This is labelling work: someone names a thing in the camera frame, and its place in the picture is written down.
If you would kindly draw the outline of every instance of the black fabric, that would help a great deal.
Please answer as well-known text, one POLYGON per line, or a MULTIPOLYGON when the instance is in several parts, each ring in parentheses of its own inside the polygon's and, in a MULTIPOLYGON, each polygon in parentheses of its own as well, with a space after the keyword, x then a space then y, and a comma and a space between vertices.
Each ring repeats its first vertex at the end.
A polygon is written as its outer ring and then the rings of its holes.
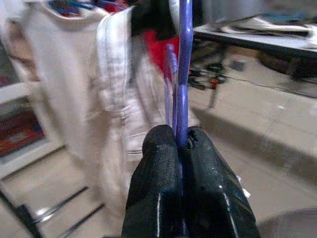
POLYGON ((173 130, 157 126, 144 140, 143 158, 131 179, 122 236, 174 237, 180 220, 180 182, 173 130))
POLYGON ((186 221, 195 238, 259 238, 256 220, 242 187, 199 127, 188 129, 182 150, 186 221))
POLYGON ((152 29, 157 31, 158 40, 170 39, 176 35, 167 0, 143 0, 132 9, 132 36, 152 29))
POLYGON ((201 26, 204 24, 203 1, 193 0, 193 25, 201 26))
POLYGON ((131 180, 122 235, 180 237, 182 221, 191 238, 260 238, 236 175, 205 132, 189 128, 188 143, 178 151, 172 129, 161 125, 144 140, 143 158, 131 180))
POLYGON ((129 6, 131 6, 131 5, 133 5, 133 4, 137 3, 137 2, 138 2, 138 0, 127 0, 127 4, 129 6))

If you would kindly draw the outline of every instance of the table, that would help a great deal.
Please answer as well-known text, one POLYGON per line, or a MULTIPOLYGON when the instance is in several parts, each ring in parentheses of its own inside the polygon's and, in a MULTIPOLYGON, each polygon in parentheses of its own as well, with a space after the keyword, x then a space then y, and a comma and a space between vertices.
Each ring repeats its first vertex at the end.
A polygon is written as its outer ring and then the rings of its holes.
MULTIPOLYGON (((280 56, 291 56, 292 61, 288 68, 288 74, 293 80, 300 80, 298 70, 302 59, 317 59, 317 49, 307 49, 307 42, 303 38, 264 36, 250 34, 228 34, 216 31, 206 24, 194 28, 195 39, 222 43, 220 46, 220 63, 223 63, 225 51, 229 45, 259 50, 280 56)), ((216 91, 211 95, 210 107, 215 101, 216 91)))
POLYGON ((306 41, 300 38, 221 33, 208 24, 194 28, 194 37, 268 53, 284 54, 294 58, 317 59, 317 49, 303 48, 306 41))

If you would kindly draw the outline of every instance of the clothing rack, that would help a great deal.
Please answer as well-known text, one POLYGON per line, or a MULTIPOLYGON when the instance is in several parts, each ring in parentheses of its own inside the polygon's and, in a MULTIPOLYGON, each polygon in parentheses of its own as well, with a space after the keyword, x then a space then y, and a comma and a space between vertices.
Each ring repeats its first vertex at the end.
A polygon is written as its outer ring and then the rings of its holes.
MULTIPOLYGON (((4 192, 4 190, 0 187, 0 201, 10 210, 10 212, 16 217, 16 219, 24 226, 24 228, 32 235, 32 238, 44 238, 39 230, 37 224, 41 222, 46 222, 50 219, 55 213, 57 213, 61 208, 63 208, 66 204, 71 202, 73 199, 78 197, 79 195, 83 194, 88 189, 88 187, 83 187, 79 189, 77 192, 70 195, 68 198, 64 199, 57 205, 48 209, 45 213, 38 217, 32 216, 32 212, 30 212, 27 205, 22 204, 17 206, 14 204, 10 196, 4 192)), ((76 224, 72 227, 64 231, 58 238, 67 238, 71 234, 73 234, 81 225, 83 225, 86 221, 88 221, 92 216, 94 216, 97 212, 103 209, 104 205, 101 204, 96 207, 93 211, 89 214, 81 218, 76 224)))

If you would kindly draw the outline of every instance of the white cabinet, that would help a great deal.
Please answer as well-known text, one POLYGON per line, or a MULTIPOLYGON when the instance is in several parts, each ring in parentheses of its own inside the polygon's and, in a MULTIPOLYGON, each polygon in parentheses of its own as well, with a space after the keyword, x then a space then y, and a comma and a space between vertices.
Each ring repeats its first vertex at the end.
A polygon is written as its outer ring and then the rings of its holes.
POLYGON ((0 53, 0 178, 63 146, 45 100, 33 97, 23 67, 0 53))

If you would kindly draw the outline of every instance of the red fabric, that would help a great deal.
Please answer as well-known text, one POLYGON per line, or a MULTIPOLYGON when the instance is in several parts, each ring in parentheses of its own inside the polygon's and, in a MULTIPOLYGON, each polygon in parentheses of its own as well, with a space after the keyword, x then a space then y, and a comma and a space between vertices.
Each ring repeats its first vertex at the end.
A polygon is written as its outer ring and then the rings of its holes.
MULTIPOLYGON (((69 10, 69 11, 74 11, 75 14, 80 14, 79 11, 71 6, 66 6, 63 8, 63 10, 69 10)), ((74 13, 61 13, 60 15, 65 16, 65 17, 71 17, 74 13)))
MULTIPOLYGON (((118 4, 123 6, 122 0, 117 0, 116 1, 118 4)), ((120 11, 119 8, 111 5, 111 4, 105 4, 104 9, 108 12, 118 12, 120 11)), ((157 41, 156 40, 156 32, 155 31, 150 31, 150 32, 144 32, 143 34, 144 40, 148 46, 151 59, 153 63, 155 63, 163 72, 163 67, 164 67, 164 47, 166 44, 173 44, 176 56, 178 57, 178 49, 179 49, 179 37, 174 37, 170 40, 166 41, 157 41)))
POLYGON ((44 133, 32 111, 0 121, 0 156, 42 138, 44 133))

